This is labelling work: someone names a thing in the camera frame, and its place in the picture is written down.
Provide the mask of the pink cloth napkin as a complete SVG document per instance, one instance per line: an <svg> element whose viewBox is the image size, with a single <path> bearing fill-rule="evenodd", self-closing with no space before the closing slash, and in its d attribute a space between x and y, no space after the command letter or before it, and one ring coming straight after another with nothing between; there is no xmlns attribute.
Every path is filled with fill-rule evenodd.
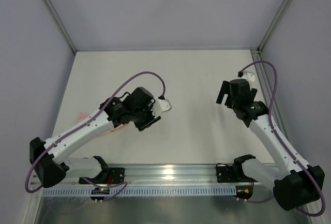
<svg viewBox="0 0 331 224"><path fill-rule="evenodd" d="M83 120L85 120L88 116L89 116L89 114L87 114L87 113L82 113L82 112L79 113L78 119L77 119L77 124L80 123L80 122L82 122ZM120 129L126 127L126 126L127 126L127 124L121 124L121 125L117 126L116 128L113 128L111 130L108 130L108 131L102 133L100 136L104 136L104 135L108 135L108 134L114 133L117 130L120 130Z"/></svg>

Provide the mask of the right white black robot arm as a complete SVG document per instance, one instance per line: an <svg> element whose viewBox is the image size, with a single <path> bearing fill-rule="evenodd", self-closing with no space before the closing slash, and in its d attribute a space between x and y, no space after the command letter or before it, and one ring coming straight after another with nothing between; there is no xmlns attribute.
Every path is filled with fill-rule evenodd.
<svg viewBox="0 0 331 224"><path fill-rule="evenodd" d="M321 199L325 173L320 166L311 166L289 143L277 125L268 107L255 101L257 89L245 79L223 81L216 103L232 109L262 142L277 168L261 163L254 155L234 159L232 168L238 180L255 180L273 192L285 211Z"/></svg>

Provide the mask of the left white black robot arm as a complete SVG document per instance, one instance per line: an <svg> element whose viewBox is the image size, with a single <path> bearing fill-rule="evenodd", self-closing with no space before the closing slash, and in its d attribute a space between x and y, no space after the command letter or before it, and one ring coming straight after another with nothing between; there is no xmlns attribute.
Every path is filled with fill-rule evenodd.
<svg viewBox="0 0 331 224"><path fill-rule="evenodd" d="M53 187L66 178L78 178L81 184L106 184L110 168L102 157L72 158L71 154L97 136L130 122L143 131L170 109L167 99L154 98L143 87L126 97L109 98L67 132L45 141L33 139L29 144L30 163L43 188Z"/></svg>

